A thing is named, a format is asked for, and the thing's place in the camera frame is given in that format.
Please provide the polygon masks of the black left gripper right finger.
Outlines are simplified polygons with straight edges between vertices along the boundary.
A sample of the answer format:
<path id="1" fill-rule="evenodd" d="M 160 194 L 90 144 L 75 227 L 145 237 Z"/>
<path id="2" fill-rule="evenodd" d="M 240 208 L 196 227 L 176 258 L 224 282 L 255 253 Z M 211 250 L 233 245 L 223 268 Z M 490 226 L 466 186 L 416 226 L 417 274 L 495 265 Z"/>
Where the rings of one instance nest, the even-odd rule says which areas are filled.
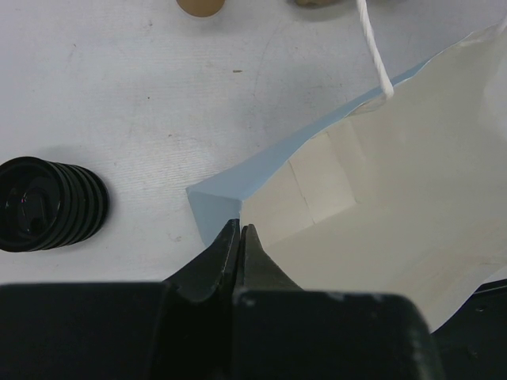
<path id="1" fill-rule="evenodd" d="M 417 307 L 398 294 L 305 291 L 242 231 L 233 294 L 236 379 L 442 379 Z"/>

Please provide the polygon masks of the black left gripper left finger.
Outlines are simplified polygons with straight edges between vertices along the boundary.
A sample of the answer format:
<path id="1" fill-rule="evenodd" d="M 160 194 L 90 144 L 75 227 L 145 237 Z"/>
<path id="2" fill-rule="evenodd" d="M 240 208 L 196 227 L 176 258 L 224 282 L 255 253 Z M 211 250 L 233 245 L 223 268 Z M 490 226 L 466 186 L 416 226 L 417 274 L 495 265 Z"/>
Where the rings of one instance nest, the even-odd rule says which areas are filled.
<path id="1" fill-rule="evenodd" d="M 2 286 L 2 378 L 224 378 L 239 246 L 232 219 L 163 281 Z"/>

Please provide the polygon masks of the light blue paper bag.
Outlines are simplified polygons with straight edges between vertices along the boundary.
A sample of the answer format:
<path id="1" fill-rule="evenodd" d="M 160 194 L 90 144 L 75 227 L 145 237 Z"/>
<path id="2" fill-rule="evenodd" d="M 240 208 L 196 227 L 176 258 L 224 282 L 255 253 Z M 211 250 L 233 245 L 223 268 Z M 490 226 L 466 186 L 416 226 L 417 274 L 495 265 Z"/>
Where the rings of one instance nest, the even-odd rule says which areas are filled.
<path id="1" fill-rule="evenodd" d="M 188 188 L 305 289 L 388 292 L 441 327 L 506 266 L 506 24 L 473 32 Z"/>

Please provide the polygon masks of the stack of brown paper cups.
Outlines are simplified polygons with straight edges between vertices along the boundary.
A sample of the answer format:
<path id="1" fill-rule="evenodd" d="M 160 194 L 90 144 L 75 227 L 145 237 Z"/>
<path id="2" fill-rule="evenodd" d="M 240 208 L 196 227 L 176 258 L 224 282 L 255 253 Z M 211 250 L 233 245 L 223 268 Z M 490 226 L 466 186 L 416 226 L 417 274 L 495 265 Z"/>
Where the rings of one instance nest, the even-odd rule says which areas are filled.
<path id="1" fill-rule="evenodd" d="M 177 4 L 190 16 L 206 18 L 217 14 L 225 0 L 177 0 Z"/>

